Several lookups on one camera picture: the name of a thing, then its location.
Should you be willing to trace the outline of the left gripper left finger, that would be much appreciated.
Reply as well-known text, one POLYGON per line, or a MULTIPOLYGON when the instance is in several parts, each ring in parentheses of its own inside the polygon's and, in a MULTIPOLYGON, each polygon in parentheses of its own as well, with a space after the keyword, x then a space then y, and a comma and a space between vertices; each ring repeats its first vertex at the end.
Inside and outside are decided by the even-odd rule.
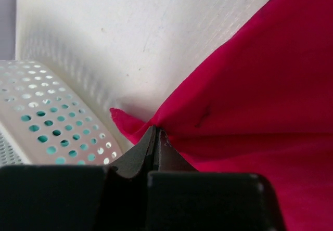
POLYGON ((109 165, 1 168, 1 230, 144 230, 156 128, 109 165))

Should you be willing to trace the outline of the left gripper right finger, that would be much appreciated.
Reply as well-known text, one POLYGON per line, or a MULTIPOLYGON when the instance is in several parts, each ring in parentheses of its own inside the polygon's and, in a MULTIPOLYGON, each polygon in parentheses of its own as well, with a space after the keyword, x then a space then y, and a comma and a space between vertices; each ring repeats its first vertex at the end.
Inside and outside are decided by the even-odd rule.
POLYGON ((285 230, 271 183, 256 173, 195 170, 157 129, 147 230, 285 230))

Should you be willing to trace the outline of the magenta t shirt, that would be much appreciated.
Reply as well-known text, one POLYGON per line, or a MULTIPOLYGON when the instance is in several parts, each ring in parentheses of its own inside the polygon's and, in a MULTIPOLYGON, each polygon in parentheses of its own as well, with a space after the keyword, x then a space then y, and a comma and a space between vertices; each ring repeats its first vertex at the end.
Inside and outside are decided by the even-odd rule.
POLYGON ((132 143, 163 128, 199 171, 264 175, 288 230, 332 230, 332 0, 270 0, 149 121, 110 112, 132 143))

